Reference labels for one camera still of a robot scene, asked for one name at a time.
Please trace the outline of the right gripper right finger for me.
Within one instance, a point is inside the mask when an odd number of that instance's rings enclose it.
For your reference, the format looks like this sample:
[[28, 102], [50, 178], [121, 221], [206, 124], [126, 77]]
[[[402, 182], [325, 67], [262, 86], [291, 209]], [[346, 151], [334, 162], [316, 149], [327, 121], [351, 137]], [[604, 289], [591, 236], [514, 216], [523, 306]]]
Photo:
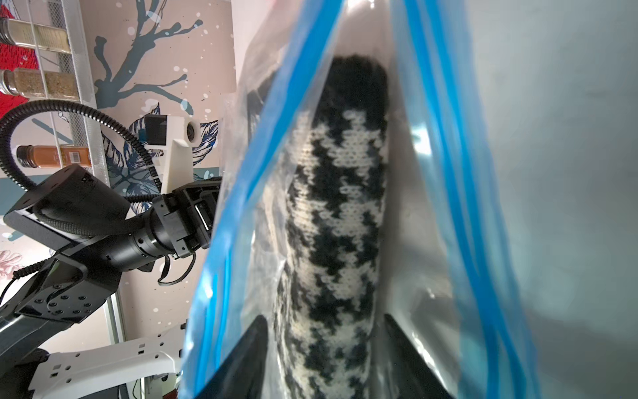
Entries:
[[390, 314], [383, 317], [383, 331], [388, 398], [453, 398]]

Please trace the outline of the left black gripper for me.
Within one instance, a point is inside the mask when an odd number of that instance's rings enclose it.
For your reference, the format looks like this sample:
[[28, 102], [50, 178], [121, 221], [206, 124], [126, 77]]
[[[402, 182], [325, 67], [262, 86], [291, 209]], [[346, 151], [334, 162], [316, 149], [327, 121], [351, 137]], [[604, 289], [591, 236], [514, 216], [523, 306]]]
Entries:
[[195, 181], [151, 202], [160, 223], [159, 242], [178, 258], [209, 247], [222, 186], [221, 177]]

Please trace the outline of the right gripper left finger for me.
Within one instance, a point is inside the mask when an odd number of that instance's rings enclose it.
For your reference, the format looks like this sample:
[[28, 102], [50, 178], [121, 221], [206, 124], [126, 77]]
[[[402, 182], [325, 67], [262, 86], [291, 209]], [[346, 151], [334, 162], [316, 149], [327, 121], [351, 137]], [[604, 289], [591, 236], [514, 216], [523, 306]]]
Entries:
[[260, 399], [268, 346], [267, 319], [259, 315], [197, 399]]

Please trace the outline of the black white houndstooth scarf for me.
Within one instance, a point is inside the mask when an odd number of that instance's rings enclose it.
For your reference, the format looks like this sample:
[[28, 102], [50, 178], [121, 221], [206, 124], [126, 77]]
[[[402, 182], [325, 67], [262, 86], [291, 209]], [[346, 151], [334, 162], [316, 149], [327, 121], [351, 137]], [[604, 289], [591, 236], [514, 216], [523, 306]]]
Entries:
[[388, 162], [385, 69], [337, 57], [292, 131], [277, 360], [291, 398], [366, 398]]

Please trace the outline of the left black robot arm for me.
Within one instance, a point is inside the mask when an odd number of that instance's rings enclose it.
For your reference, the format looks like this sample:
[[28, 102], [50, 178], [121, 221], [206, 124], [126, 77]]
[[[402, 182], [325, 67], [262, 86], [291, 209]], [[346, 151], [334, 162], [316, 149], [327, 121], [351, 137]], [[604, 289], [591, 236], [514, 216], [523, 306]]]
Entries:
[[214, 177], [149, 195], [149, 209], [134, 217], [128, 198], [78, 166], [29, 188], [5, 222], [53, 255], [20, 269], [23, 287], [1, 296], [2, 397], [28, 395], [25, 367], [38, 348], [96, 312], [124, 273], [207, 248], [221, 183]]

